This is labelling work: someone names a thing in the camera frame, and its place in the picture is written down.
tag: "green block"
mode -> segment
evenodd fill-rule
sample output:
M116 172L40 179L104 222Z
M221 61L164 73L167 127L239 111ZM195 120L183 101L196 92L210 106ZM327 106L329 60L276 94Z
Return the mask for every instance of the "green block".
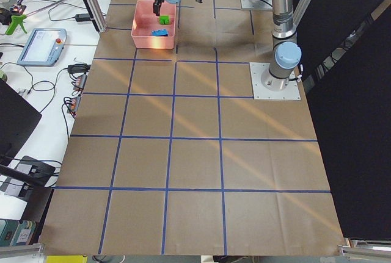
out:
M160 25L169 25L170 24L170 17L168 15L160 15L159 16L159 23L160 23Z

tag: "grid square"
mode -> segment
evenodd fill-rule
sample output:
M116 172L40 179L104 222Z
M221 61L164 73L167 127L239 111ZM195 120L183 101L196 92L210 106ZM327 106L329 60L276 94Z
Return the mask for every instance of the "grid square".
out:
M174 137L218 136L216 98L175 98Z
M85 92L128 93L131 60L94 60Z
M224 138L316 139L305 100L221 99Z
M278 193L277 198L284 239L294 242L286 246L287 255L338 255L336 245L344 239L330 193Z
M114 185L165 188L168 140L122 139Z
M292 142L273 142L269 147L278 189L330 189L317 142L296 146Z
M217 34L217 56L220 62L257 62L254 36Z
M253 96L248 64L219 64L220 95Z
M132 96L129 98L125 135L170 136L172 97Z
M119 135L125 102L122 95L83 95L72 134Z
M57 186L109 187L117 146L118 138L71 137Z
M275 193L225 193L228 254L284 255Z
M204 33L215 33L213 8L180 8L178 29L180 33L192 34L195 37L201 37Z
M221 193L169 193L164 254L224 254Z
M173 140L170 188L220 189L220 147L218 141Z
M131 29L135 5L110 5L106 22L109 28Z
M97 254L108 195L108 190L55 190L39 238L45 254Z
M100 35L95 58L133 59L136 47L129 30L108 29Z
M268 142L224 141L226 189L276 189Z
M216 60L216 34L205 33L202 36L178 34L178 60Z
M216 10L218 33L252 35L251 16L247 10Z
M113 191L102 253L160 254L163 214L164 192Z
M175 60L175 49L140 48L136 58L139 60Z
M172 62L136 61L134 64L131 93L171 95L173 85Z
M215 63L177 63L177 95L217 95Z

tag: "blue tape line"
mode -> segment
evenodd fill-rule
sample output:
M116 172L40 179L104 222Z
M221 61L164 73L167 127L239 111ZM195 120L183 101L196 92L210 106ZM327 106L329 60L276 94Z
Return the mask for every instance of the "blue tape line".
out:
M172 94L153 94L153 93L119 93L119 92L84 92L83 94L89 94L89 95L119 95L119 96L126 96L126 95L131 95L131 96L155 96L155 97L173 97ZM236 99L253 99L253 96L235 96L235 95L185 95L185 94L180 94L180 95L175 95L176 97L198 97L198 98L236 98Z
M331 193L330 190L268 190L268 189L224 189L224 192L231 193Z
M169 142L169 154L167 158L167 175L166 175L166 195L164 197L164 217L163 217L163 233L161 243L161 254L164 255L166 249L166 226L167 226L167 207L169 199L169 183L170 183L170 166L171 166L171 152L172 152L172 136L174 134L174 113L175 113L175 92L177 89L177 63L174 67L174 87L172 89L172 107L171 107L171 127L170 127L170 142Z
M93 135L93 134L73 134L71 137L76 138L119 138L119 135ZM121 138L125 139L173 139L173 140L211 140L218 141L220 138L214 137L167 137L167 136L132 136L123 135ZM244 142L317 142L317 139L252 139L252 138L221 138L222 141L244 141Z
M137 54L137 49L134 52L134 57L136 57L136 54ZM132 85L133 72L134 72L135 64L136 64L136 62L133 61L133 66L132 66L131 75L130 75L129 84L128 84L128 93L130 92L130 88L131 88L131 85ZM120 148L121 148L123 128L125 127L126 112L128 110L129 97L130 97L129 95L126 97L125 108L123 110L121 130L120 130L120 135L119 135L119 140L118 140L118 145L117 145L117 152L115 153L114 166L113 166L112 174L111 174L110 188L112 188L113 185L114 185L115 171L117 170L117 163L118 163L119 152L120 152ZM110 208L110 203L111 203L111 193L112 193L112 190L109 191L109 198L108 198L108 202L107 202L107 205L106 205L106 212L104 214L102 234L101 234L101 239L100 239L100 244L99 244L99 251L98 251L99 254L102 252L104 235L106 233L106 224L107 224L107 219L108 219L108 215L109 215L109 208Z
M127 59L121 59L118 57L94 57L94 60L136 60L141 62L172 62L172 60L155 60L155 59L136 59L136 58L127 58Z
M222 138L222 140L245 142L317 142L317 139Z
M227 226L225 222L225 195L224 195L224 164L222 158L222 129L221 129L221 104L220 104L220 78L219 78L219 64L217 49L214 49L216 53L216 80L217 80L217 114L219 121L219 154L220 154L220 176L221 176L221 203L222 203L222 233L224 243L224 255L227 251Z
M241 10L239 8L216 7L216 10Z
M109 195L108 195L108 202L106 203L106 210L104 212L104 220L103 220L102 233L101 233L101 237L100 237L98 254L102 253L104 234L106 232L106 225L108 223L108 215L109 215L109 209L110 209L111 193L112 193L112 191L110 190L109 191Z
M330 190L272 190L272 189L188 189L188 188L143 188L143 187L98 187L98 186L55 186L57 190L110 190L129 192L224 192L224 193L311 193L331 194Z

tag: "box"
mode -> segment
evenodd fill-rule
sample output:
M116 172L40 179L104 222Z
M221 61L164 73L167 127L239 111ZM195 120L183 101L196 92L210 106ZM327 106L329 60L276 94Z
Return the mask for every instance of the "box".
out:
M18 225L18 220L0 219L0 247L11 245Z
M36 222L19 220L18 228L15 231L11 246L29 245L36 226Z
M161 25L153 13L153 0L138 0L132 25L132 38L137 48L173 49L177 6L164 2L160 14L168 15L170 24ZM168 36L152 36L152 31L166 29Z

